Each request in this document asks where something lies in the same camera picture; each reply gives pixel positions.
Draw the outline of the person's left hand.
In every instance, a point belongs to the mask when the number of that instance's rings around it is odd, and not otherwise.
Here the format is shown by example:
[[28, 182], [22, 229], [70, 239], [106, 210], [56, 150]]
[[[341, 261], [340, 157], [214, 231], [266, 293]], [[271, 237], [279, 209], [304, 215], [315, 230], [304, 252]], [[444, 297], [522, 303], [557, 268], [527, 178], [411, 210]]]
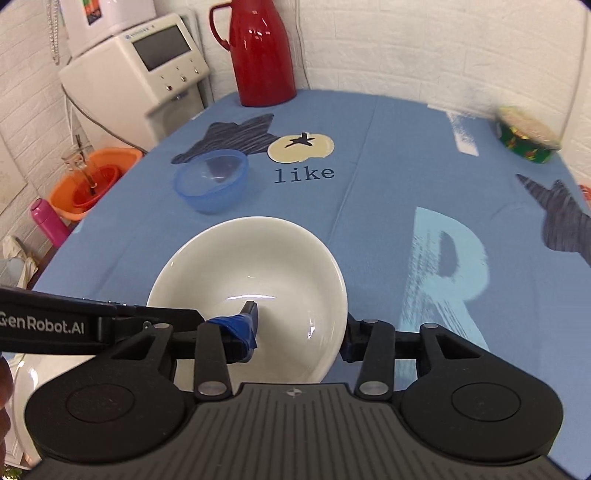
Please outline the person's left hand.
[[10, 431], [11, 421], [6, 410], [14, 390], [13, 377], [6, 359], [0, 357], [0, 465], [4, 473], [6, 457], [6, 436]]

